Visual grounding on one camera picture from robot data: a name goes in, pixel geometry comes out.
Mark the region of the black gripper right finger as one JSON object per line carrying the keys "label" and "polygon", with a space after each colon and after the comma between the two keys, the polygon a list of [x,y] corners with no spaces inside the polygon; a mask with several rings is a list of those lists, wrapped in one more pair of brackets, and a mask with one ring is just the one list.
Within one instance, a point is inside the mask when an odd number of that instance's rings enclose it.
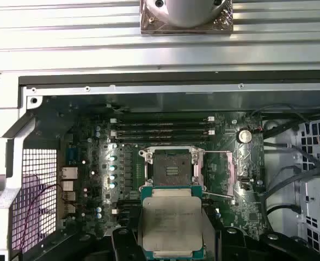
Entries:
{"label": "black gripper right finger", "polygon": [[225,227],[215,208],[203,209],[203,239],[212,260],[320,260],[320,254],[278,232],[258,240],[236,227]]}

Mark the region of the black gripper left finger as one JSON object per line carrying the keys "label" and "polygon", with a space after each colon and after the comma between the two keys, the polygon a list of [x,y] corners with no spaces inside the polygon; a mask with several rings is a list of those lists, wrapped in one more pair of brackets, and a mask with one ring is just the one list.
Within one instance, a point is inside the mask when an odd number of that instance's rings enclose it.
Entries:
{"label": "black gripper left finger", "polygon": [[135,235],[140,220],[141,209],[131,209],[127,226],[113,229],[102,239],[75,233],[43,250],[40,260],[142,260],[143,248]]}

